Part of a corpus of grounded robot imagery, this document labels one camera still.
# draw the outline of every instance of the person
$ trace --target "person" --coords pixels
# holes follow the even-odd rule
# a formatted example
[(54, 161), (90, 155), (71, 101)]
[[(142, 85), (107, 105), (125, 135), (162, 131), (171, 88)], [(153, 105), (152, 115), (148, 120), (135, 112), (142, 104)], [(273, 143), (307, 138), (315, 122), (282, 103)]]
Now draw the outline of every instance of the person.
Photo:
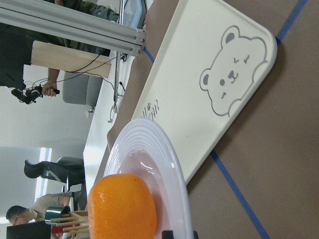
[[(92, 2), (82, 0), (44, 0), (63, 7), (77, 10), (89, 15), (100, 17), (110, 21), (117, 21), (118, 14), (110, 8), (96, 5)], [(92, 46), (82, 42), (57, 37), (42, 32), (36, 32), (20, 27), (0, 24), (0, 50), (2, 57), (0, 60), (0, 86), (16, 87), (22, 90), (25, 85), (21, 74), (23, 65), (31, 65), (31, 51), (33, 41), (42, 41), (59, 46), (69, 47), (81, 51), (109, 56), (110, 50)], [(59, 69), (48, 69), (48, 81), (42, 86), (42, 93), (45, 96), (56, 96), (53, 89), (57, 89), (56, 80)]]
[(85, 209), (87, 202), (85, 191), (46, 194), (38, 198), (30, 208), (18, 205), (10, 207), (5, 218), (13, 226), (29, 223), (33, 219), (36, 222), (44, 221), (45, 212), (49, 207), (68, 206), (71, 197), (73, 197), (74, 203), (80, 206), (81, 210)]

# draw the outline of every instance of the orange fruit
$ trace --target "orange fruit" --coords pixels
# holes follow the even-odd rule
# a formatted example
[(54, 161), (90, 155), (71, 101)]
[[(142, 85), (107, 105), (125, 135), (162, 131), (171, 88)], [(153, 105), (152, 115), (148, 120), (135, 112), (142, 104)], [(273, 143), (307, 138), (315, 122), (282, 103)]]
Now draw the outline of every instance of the orange fruit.
[(91, 239), (153, 239), (157, 228), (154, 199), (135, 174), (99, 180), (88, 197)]

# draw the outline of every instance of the blue tape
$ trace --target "blue tape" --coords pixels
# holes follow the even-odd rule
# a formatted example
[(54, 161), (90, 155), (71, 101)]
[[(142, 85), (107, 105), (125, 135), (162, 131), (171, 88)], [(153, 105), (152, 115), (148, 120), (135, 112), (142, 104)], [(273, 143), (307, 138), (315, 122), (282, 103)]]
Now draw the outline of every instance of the blue tape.
[(144, 47), (142, 50), (149, 56), (151, 62), (154, 63), (154, 58), (151, 55), (151, 53), (146, 49), (146, 47)]
[(228, 182), (229, 186), (233, 190), (234, 194), (236, 195), (237, 199), (239, 200), (240, 204), (244, 208), (245, 212), (247, 213), (248, 217), (250, 218), (251, 222), (255, 226), (257, 232), (261, 236), (262, 239), (269, 239), (269, 235), (267, 234), (266, 230), (264, 229), (263, 225), (258, 220), (256, 214), (254, 213), (251, 206), (248, 204), (247, 200), (245, 199), (244, 195), (239, 190), (238, 186), (236, 185), (235, 181), (227, 171), (224, 164), (221, 162), (220, 158), (218, 157), (215, 150), (213, 150), (210, 155), (213, 157), (215, 163), (217, 164), (219, 170), (224, 175), (226, 181)]
[(288, 33), (288, 31), (291, 28), (291, 26), (294, 24), (297, 16), (301, 12), (301, 10), (304, 8), (304, 6), (307, 3), (307, 1), (308, 0), (299, 0), (297, 2), (296, 6), (292, 10), (292, 12), (288, 16), (286, 22), (284, 23), (283, 27), (280, 29), (279, 33), (276, 36), (277, 45), (281, 44), (281, 42), (283, 41), (284, 37)]

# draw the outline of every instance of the plate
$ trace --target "plate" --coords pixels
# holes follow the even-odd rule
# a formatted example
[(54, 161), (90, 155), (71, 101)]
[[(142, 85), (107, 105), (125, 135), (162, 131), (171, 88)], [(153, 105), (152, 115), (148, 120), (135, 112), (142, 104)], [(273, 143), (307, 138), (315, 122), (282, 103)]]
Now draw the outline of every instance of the plate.
[(171, 230), (174, 239), (193, 239), (184, 177), (165, 132), (152, 120), (139, 118), (121, 131), (111, 150), (104, 176), (134, 173), (148, 185), (155, 201), (158, 228)]

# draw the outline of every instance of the black chair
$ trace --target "black chair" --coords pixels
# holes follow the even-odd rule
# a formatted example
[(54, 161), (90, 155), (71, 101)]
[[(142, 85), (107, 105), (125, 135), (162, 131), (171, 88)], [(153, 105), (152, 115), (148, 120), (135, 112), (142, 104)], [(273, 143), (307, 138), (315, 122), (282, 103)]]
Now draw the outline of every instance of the black chair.
[(84, 162), (81, 158), (61, 157), (57, 163), (39, 162), (31, 164), (24, 162), (24, 174), (28, 178), (47, 178), (66, 184), (67, 191), (71, 186), (85, 184)]

